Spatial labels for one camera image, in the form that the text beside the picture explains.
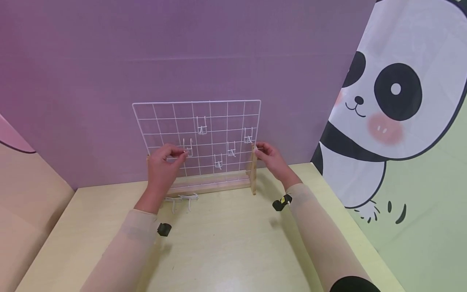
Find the sleeve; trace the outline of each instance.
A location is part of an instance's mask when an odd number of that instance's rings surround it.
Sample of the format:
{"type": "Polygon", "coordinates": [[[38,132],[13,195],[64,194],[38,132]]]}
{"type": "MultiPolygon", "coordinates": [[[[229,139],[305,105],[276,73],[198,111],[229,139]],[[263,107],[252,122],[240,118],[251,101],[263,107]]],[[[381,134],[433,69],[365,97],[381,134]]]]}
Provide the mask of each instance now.
{"type": "Polygon", "coordinates": [[[313,262],[324,291],[339,279],[357,276],[370,281],[345,237],[325,209],[304,184],[288,188],[290,211],[313,262]]]}
{"type": "Polygon", "coordinates": [[[339,279],[331,288],[330,292],[380,292],[380,290],[370,281],[360,277],[343,277],[339,279]]]}
{"type": "Polygon", "coordinates": [[[156,240],[156,219],[155,214],[128,212],[81,292],[134,291],[156,240]]]}

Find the cartoon panda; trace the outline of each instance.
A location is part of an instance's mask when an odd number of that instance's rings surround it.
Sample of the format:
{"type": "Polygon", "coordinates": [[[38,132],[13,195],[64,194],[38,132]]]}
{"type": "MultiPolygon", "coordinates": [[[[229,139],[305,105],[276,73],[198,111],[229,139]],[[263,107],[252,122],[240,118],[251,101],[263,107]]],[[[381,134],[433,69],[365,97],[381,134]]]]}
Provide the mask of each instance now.
{"type": "Polygon", "coordinates": [[[377,220],[388,160],[417,157],[467,91],[467,0],[379,0],[311,162],[344,206],[377,220]]]}

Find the white wire grid panel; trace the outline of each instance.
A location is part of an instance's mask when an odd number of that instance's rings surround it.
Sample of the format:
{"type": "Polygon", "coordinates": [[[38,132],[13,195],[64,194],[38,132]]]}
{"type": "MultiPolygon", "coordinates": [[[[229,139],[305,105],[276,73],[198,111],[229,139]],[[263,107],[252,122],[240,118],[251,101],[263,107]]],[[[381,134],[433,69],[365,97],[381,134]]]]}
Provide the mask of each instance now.
{"type": "Polygon", "coordinates": [[[241,171],[251,162],[260,100],[141,102],[133,111],[148,154],[165,143],[188,150],[179,177],[241,171]]]}

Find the table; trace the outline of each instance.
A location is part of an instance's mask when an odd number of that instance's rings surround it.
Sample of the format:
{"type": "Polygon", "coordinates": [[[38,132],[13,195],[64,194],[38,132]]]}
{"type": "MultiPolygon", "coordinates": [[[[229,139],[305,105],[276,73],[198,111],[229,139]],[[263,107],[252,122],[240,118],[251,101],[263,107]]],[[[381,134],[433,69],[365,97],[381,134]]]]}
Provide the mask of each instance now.
{"type": "MultiPolygon", "coordinates": [[[[291,166],[341,229],[381,291],[404,291],[376,250],[312,164],[291,166]]],[[[282,186],[258,169],[249,188],[201,194],[198,201],[165,202],[159,237],[138,291],[322,291],[290,210],[271,203],[282,186]]],[[[77,190],[17,292],[78,291],[117,233],[146,182],[77,190]]]]}

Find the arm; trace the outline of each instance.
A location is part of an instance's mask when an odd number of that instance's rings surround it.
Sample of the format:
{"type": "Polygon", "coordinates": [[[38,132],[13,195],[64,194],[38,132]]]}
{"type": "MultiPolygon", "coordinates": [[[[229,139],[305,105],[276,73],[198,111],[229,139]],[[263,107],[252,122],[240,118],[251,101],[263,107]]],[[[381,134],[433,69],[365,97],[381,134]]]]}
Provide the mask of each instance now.
{"type": "Polygon", "coordinates": [[[290,211],[324,291],[330,291],[334,283],[346,276],[358,276],[370,281],[331,217],[286,164],[278,150],[264,142],[256,145],[262,148],[262,151],[255,150],[256,156],[265,162],[293,199],[290,211]]]}
{"type": "Polygon", "coordinates": [[[148,186],[81,288],[82,292],[135,291],[156,240],[157,212],[187,154],[166,144],[148,158],[148,186]],[[178,157],[167,162],[171,155],[178,157]]]}

